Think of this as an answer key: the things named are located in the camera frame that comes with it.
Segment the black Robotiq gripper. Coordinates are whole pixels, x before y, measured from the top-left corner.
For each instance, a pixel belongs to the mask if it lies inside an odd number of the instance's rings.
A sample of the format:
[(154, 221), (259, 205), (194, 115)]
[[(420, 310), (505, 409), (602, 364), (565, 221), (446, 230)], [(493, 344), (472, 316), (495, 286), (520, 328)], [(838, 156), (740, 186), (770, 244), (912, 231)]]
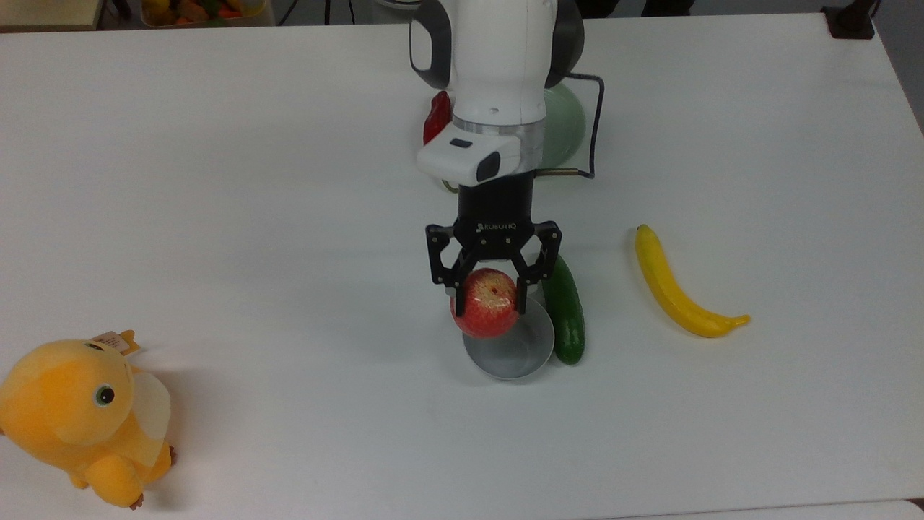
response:
[[(517, 312), (527, 312), (529, 287), (554, 275), (562, 239), (555, 221), (533, 223), (531, 219), (534, 173), (506, 175), (479, 186), (458, 188), (458, 217), (453, 227), (430, 224), (424, 233), (430, 281), (442, 286), (453, 300), (452, 314), (466, 313), (466, 280), (475, 262), (509, 261), (517, 272)], [(540, 248), (529, 264), (523, 248), (535, 238)], [(460, 244), (452, 266), (443, 263), (443, 251), (451, 241)]]

